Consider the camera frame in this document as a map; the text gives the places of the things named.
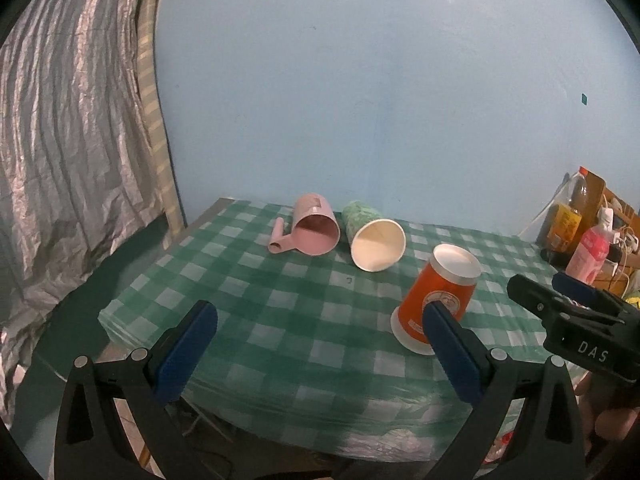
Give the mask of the right hand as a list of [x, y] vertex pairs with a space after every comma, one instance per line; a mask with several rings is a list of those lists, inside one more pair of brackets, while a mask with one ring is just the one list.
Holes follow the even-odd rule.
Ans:
[[626, 440], [639, 416], [639, 384], [587, 372], [574, 389], [582, 416], [585, 455], [600, 441]]

